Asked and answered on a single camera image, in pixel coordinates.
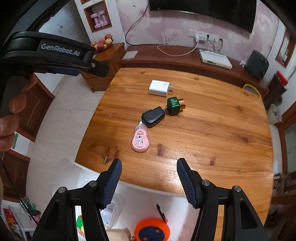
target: pink correction tape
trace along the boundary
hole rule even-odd
[[[144,152],[149,149],[149,146],[150,140],[148,137],[147,127],[142,123],[142,121],[140,121],[134,129],[131,147],[136,152]]]

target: white cable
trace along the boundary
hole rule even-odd
[[[163,22],[163,32],[164,32],[164,34],[165,34],[165,24],[164,24],[164,22]]]
[[[171,56],[171,57],[181,57],[181,56],[184,56],[184,55],[187,55],[187,54],[190,54],[191,52],[193,52],[193,51],[196,49],[196,47],[198,46],[198,42],[199,42],[199,41],[200,41],[200,40],[198,39],[198,40],[197,40],[197,44],[196,44],[196,46],[194,47],[193,50],[189,51],[188,53],[184,53],[184,54],[180,54],[180,55],[171,55],[171,54],[168,54],[168,53],[162,51],[162,50],[159,48],[160,46],[175,46],[175,45],[172,45],[172,44],[160,44],[160,45],[157,46],[157,49],[158,49],[160,52],[162,52],[162,53],[164,53],[164,54],[166,54],[166,55],[168,55],[168,56]]]

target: blue gripper pad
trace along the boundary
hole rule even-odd
[[[191,172],[190,167],[188,166],[187,162],[184,158],[180,158],[177,161],[177,172],[180,178],[180,181],[182,183],[187,201],[192,204],[194,208],[197,206],[197,200],[196,200],[196,193],[195,193],[195,187],[190,179]]]
[[[102,205],[104,208],[111,203],[115,189],[122,172],[122,163],[119,159],[114,159],[107,171],[102,172],[97,182],[100,188],[103,187]]]

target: correction tape label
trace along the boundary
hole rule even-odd
[[[133,137],[132,143],[133,143],[133,146],[138,150],[145,149],[149,144],[146,131],[143,129],[137,130]]]

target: red container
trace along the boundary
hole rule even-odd
[[[286,78],[278,70],[276,71],[276,77],[277,77],[278,81],[280,83],[282,83],[283,85],[286,85],[288,83],[288,81],[286,80]]]

